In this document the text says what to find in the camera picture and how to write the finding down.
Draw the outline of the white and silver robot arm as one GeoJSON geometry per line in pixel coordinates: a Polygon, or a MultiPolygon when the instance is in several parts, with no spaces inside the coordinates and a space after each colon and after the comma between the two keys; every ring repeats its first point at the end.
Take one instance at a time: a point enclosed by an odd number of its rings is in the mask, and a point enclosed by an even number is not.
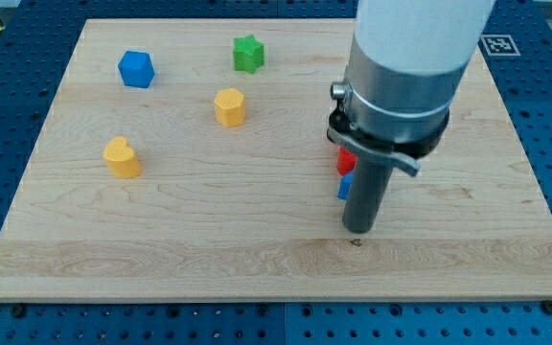
{"type": "Polygon", "coordinates": [[[328,137],[361,175],[414,176],[449,122],[449,107],[494,0],[361,0],[328,137]]]}

